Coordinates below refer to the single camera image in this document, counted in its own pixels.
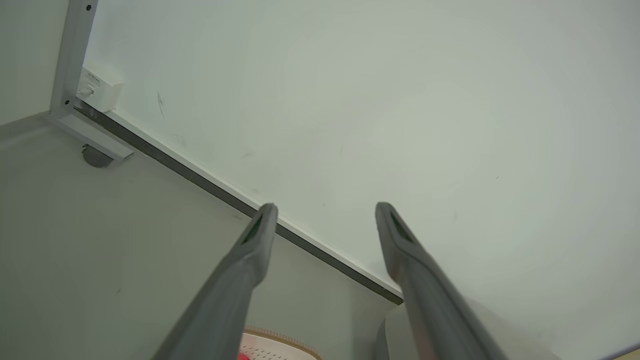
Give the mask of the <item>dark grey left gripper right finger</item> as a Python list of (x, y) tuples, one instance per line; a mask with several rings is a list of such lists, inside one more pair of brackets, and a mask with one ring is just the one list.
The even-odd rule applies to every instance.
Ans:
[(391, 203), (375, 223), (389, 276), (400, 286), (421, 360), (504, 360), (489, 331)]

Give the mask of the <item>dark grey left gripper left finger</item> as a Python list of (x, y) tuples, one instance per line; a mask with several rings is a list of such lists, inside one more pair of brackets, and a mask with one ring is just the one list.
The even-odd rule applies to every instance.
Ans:
[(268, 272), (278, 208), (265, 203), (169, 331), (155, 360), (235, 360), (254, 289)]

